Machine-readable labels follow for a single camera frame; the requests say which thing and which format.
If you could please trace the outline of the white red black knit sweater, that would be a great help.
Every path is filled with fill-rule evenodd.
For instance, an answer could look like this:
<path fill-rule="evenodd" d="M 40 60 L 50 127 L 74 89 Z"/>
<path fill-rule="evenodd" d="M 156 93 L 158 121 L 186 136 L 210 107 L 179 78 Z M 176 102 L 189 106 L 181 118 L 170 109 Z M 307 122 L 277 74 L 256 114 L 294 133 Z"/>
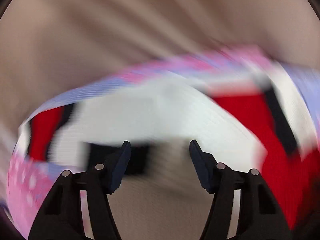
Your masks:
<path fill-rule="evenodd" d="M 191 168 L 187 146 L 193 139 L 235 170 L 261 171 L 290 226 L 316 207 L 318 137 L 289 75 L 195 79 L 169 73 L 127 87 L 84 87 L 25 122 L 8 179 L 12 217 L 28 236 L 59 172 L 84 171 L 90 144 L 118 147 L 128 140 L 132 161 L 111 198 L 121 230 L 130 233 L 133 216 L 148 220 L 147 211 L 182 227 L 192 216 L 201 223 L 209 197 Z"/>

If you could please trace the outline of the pink floral bed sheet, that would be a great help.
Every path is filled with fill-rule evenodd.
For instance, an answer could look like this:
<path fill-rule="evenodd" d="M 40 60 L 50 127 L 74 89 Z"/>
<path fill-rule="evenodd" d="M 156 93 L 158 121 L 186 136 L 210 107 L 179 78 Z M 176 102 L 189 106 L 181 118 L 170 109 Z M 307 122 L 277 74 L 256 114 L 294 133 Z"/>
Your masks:
<path fill-rule="evenodd" d="M 225 48 L 137 64 L 19 128 L 20 239 L 319 239 L 319 71 Z"/>

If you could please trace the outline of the beige satin blanket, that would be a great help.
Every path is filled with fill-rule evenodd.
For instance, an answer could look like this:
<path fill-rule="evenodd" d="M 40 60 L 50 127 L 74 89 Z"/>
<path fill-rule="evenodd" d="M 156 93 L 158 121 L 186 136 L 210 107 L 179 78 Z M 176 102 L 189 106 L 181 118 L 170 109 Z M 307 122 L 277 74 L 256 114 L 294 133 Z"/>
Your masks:
<path fill-rule="evenodd" d="M 46 101 L 153 59 L 227 45 L 319 68 L 308 0 L 10 0 L 1 16 L 1 156 Z"/>

